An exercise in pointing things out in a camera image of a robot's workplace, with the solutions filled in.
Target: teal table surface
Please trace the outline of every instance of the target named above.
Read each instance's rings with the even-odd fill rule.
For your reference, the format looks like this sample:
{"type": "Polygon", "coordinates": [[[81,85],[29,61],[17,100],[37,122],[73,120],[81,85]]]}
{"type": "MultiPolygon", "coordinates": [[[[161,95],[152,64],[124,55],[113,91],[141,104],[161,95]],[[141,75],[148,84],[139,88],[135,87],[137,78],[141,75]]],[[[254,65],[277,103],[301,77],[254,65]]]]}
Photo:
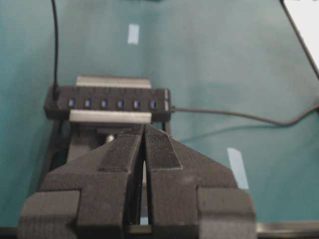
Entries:
{"type": "MultiPolygon", "coordinates": [[[[60,84],[78,75],[148,77],[178,107],[290,120],[319,103],[319,82],[278,0],[56,0],[60,84]],[[130,24],[140,26],[128,44],[130,24]]],[[[34,192],[52,127],[49,0],[0,1],[0,226],[34,192]]],[[[280,128],[175,113],[176,140],[230,167],[241,151],[259,222],[319,220],[319,118],[280,128]]]]}

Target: white object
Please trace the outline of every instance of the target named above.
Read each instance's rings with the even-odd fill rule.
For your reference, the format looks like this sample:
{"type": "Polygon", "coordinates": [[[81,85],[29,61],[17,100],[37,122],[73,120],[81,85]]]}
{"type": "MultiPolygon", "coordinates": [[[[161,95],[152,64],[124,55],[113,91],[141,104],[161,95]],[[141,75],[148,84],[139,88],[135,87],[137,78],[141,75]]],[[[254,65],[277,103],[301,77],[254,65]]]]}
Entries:
{"type": "Polygon", "coordinates": [[[238,188],[248,190],[248,180],[241,152],[235,148],[227,148],[227,153],[238,188]]]}
{"type": "Polygon", "coordinates": [[[130,24],[129,25],[129,37],[128,44],[138,45],[140,37],[140,25],[130,24]]]}
{"type": "Polygon", "coordinates": [[[319,1],[284,0],[284,4],[319,72],[319,1]]]}

